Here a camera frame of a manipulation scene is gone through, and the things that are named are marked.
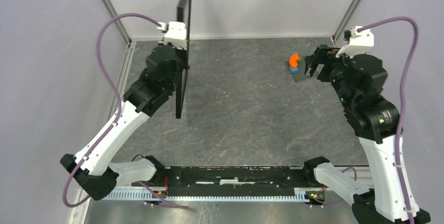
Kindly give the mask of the wooden picture frame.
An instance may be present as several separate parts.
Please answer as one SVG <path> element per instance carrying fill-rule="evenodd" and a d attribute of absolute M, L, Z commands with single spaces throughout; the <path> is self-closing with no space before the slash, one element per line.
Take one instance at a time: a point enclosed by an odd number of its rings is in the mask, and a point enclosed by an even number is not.
<path fill-rule="evenodd" d="M 185 43 L 187 47 L 187 49 L 180 49 L 176 51 L 176 55 L 181 59 L 184 66 L 183 70 L 181 71 L 181 76 L 179 77 L 179 82 L 176 89 L 176 119 L 181 119 L 182 117 L 187 77 L 188 71 L 190 69 L 188 59 L 190 46 L 191 7 L 192 0 L 179 0 L 176 6 L 176 21 L 181 22 L 185 25 Z"/>

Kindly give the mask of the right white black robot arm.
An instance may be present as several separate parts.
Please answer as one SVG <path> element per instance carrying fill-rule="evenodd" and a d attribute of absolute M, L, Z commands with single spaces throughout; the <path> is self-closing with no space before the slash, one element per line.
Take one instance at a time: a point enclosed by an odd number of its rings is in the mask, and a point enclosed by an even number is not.
<path fill-rule="evenodd" d="M 359 184 L 323 156 L 304 163 L 304 183 L 332 189 L 351 206 L 358 223 L 429 223 L 430 214 L 419 208 L 411 192 L 403 193 L 408 181 L 398 176 L 398 170 L 405 169 L 402 140 L 396 137 L 400 115 L 382 96 L 387 79 L 382 61 L 369 54 L 336 57 L 338 51 L 319 45 L 306 58 L 305 73 L 312 76 L 323 66 L 317 78 L 330 83 L 340 99 L 347 122 L 366 154 L 373 186 Z"/>

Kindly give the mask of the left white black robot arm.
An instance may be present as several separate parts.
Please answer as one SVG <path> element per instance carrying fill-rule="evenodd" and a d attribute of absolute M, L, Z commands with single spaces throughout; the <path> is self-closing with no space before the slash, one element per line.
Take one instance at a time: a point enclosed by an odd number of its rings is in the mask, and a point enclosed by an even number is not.
<path fill-rule="evenodd" d="M 158 186 L 164 181 L 155 158 L 113 163 L 128 138 L 173 95 L 181 111 L 186 83 L 188 50 L 159 44 L 146 57 L 146 67 L 123 96 L 112 119 L 81 151 L 65 154 L 61 165 L 93 200 L 108 196 L 115 187 L 138 181 Z"/>

